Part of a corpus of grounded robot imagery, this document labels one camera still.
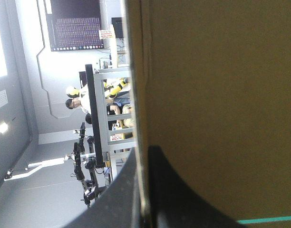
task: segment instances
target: metal frame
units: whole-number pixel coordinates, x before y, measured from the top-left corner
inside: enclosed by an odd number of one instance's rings
[[[124,139],[118,141],[111,141],[110,136],[118,133],[129,133],[132,132],[133,128],[126,128],[121,130],[110,131],[108,129],[108,121],[111,120],[123,120],[131,118],[131,114],[120,114],[120,115],[107,115],[107,104],[104,95],[103,80],[109,78],[123,78],[130,77],[128,67],[123,68],[113,68],[113,69],[101,69],[98,73],[93,74],[92,65],[86,65],[87,73],[87,84],[89,90],[89,100],[92,113],[93,121],[93,131],[94,137],[97,132],[100,134],[100,145],[101,145],[101,155],[102,152],[110,152],[114,150],[128,149],[136,146],[136,141],[134,139]],[[96,155],[99,155],[97,148],[95,149]]]

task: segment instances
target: floor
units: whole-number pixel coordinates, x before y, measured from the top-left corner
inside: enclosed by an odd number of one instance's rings
[[[39,145],[32,162],[64,157],[75,141]],[[58,228],[84,212],[80,182],[70,175],[73,162],[42,168],[28,178],[5,182],[0,188],[0,228]],[[87,170],[83,170],[90,179]],[[99,186],[105,185],[98,175]]]

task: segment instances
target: screen display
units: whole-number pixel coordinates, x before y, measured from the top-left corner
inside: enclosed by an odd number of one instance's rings
[[[104,48],[99,0],[46,0],[51,51]]]

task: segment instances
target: ceiling light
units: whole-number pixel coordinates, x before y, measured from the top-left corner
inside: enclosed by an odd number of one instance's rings
[[[3,122],[0,124],[0,133],[4,134],[8,130],[8,124]]]

